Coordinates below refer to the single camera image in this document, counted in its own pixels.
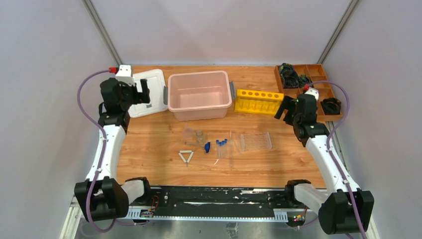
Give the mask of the large glass test tube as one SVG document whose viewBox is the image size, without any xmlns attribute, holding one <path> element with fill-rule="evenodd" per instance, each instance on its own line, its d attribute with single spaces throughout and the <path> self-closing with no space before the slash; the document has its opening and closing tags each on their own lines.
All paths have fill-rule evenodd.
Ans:
<svg viewBox="0 0 422 239">
<path fill-rule="evenodd" d="M 229 141 L 228 141 L 228 153 L 229 153 L 229 166 L 230 168 L 233 167 L 233 135 L 232 131 L 229 132 Z"/>
</svg>

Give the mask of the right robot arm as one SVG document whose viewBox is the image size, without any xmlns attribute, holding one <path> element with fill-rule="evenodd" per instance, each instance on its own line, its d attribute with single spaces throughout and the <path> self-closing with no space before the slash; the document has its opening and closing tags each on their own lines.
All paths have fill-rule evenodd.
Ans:
<svg viewBox="0 0 422 239">
<path fill-rule="evenodd" d="M 314 95 L 285 96 L 275 114 L 293 126 L 294 134 L 316 162 L 326 185 L 326 193 L 305 179 L 290 180 L 285 186 L 284 201 L 296 208 L 303 204 L 317 213 L 322 230 L 328 234 L 361 233 L 366 237 L 374 197 L 347 173 L 332 145 L 332 134 L 317 122 L 317 100 Z"/>
</svg>

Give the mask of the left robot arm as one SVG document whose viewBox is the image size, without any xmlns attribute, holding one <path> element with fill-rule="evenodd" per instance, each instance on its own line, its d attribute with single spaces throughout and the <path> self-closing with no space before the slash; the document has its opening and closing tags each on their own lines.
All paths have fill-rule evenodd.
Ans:
<svg viewBox="0 0 422 239">
<path fill-rule="evenodd" d="M 128 84 L 109 78 L 100 84 L 103 102 L 99 105 L 97 152 L 85 181 L 75 185 L 74 194 L 87 221 L 123 218 L 129 205 L 136 201 L 146 206 L 152 201 L 147 178 L 128 179 L 120 185 L 115 177 L 122 143 L 130 121 L 129 108 L 134 104 L 150 102 L 147 80 Z"/>
</svg>

